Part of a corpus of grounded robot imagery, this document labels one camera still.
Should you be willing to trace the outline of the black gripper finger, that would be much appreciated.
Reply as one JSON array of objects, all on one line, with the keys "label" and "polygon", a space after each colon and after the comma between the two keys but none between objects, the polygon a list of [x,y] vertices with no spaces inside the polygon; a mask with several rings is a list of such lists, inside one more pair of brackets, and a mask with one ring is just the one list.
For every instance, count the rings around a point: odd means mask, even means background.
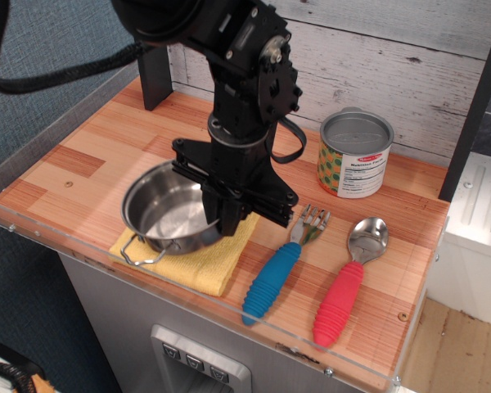
[{"label": "black gripper finger", "polygon": [[232,237],[240,222],[246,219],[250,212],[249,204],[235,199],[224,200],[220,210],[221,234]]},{"label": "black gripper finger", "polygon": [[201,191],[207,222],[222,225],[223,189],[210,182],[203,182]]}]

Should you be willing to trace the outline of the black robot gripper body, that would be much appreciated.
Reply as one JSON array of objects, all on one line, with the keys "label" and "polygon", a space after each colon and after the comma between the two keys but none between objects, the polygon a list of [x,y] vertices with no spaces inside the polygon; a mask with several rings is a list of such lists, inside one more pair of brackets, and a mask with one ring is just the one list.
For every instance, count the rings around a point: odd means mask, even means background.
[{"label": "black robot gripper body", "polygon": [[272,152],[274,135],[267,133],[251,144],[227,145],[215,136],[210,142],[177,138],[174,171],[200,185],[210,182],[223,189],[223,201],[249,204],[251,213],[287,227],[299,198],[273,169],[272,162],[287,164],[300,157]]}]

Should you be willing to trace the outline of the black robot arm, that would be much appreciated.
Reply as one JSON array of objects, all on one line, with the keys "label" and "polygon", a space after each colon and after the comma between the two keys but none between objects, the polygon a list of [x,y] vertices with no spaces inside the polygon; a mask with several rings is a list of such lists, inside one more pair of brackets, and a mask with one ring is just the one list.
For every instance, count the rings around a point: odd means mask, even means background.
[{"label": "black robot arm", "polygon": [[198,182],[205,216],[224,236],[250,213],[286,226],[298,201],[273,165],[296,160],[273,152],[277,127],[307,139],[289,119],[301,89],[286,22],[261,1],[116,1],[124,28],[149,47],[180,43],[203,54],[214,81],[209,141],[179,138],[175,170]]}]

